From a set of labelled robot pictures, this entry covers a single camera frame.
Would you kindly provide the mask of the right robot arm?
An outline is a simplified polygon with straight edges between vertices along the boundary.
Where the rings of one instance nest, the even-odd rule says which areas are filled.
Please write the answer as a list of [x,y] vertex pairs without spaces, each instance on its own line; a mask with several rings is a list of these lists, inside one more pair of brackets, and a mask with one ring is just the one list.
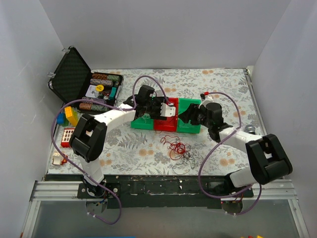
[[222,106],[218,103],[190,104],[178,115],[184,123],[203,125],[217,144],[236,148],[247,154],[249,166],[224,177],[225,197],[235,197],[258,183],[265,185],[293,172],[293,166],[274,134],[264,136],[246,133],[224,122]]

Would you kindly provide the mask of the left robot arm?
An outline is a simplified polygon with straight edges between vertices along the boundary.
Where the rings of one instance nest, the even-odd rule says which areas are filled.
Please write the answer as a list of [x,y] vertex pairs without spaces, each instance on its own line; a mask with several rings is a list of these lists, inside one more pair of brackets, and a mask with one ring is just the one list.
[[113,129],[132,122],[144,114],[153,119],[167,120],[176,114],[176,107],[167,97],[156,97],[154,88],[143,85],[138,94],[132,94],[125,100],[118,110],[91,116],[83,114],[70,138],[70,147],[79,156],[83,169],[83,183],[86,191],[94,198],[101,198],[105,194],[102,183],[102,172],[99,156],[101,155],[106,135]]

